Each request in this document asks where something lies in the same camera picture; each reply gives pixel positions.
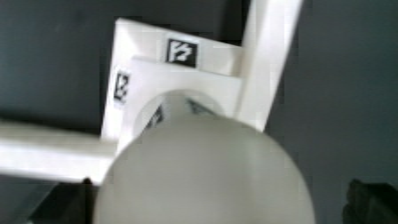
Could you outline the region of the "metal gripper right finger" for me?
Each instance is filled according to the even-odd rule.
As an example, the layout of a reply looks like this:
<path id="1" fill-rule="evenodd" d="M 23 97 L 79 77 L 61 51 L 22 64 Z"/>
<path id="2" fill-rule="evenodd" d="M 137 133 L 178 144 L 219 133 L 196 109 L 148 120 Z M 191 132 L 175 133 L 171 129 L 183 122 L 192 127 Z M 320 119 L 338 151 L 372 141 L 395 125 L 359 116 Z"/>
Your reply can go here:
<path id="1" fill-rule="evenodd" d="M 352 180 L 343 224 L 398 224 L 398 189 L 391 184 Z"/>

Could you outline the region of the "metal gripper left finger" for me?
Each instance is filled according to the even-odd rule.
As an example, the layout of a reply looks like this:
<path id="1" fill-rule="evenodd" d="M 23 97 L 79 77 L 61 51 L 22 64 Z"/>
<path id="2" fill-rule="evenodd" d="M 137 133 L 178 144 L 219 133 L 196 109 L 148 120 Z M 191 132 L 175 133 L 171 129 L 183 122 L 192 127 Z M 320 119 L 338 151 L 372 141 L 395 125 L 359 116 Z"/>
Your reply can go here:
<path id="1" fill-rule="evenodd" d="M 61 182 L 13 224 L 93 224 L 95 196 L 89 178 Z"/>

